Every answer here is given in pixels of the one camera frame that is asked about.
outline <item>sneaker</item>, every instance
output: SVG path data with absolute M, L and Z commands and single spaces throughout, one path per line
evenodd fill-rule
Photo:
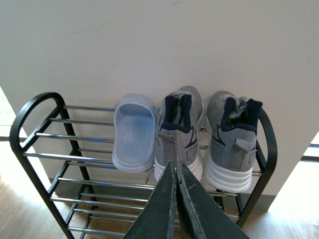
M 162 102 L 156 128 L 155 179 L 158 181 L 167 161 L 184 162 L 195 177 L 202 176 L 202 156 L 197 133 L 205 123 L 206 110 L 198 90 L 185 86 L 172 92 Z
M 211 135 L 204 178 L 213 187 L 240 193 L 250 187 L 262 103 L 226 91 L 212 96 L 205 127 Z

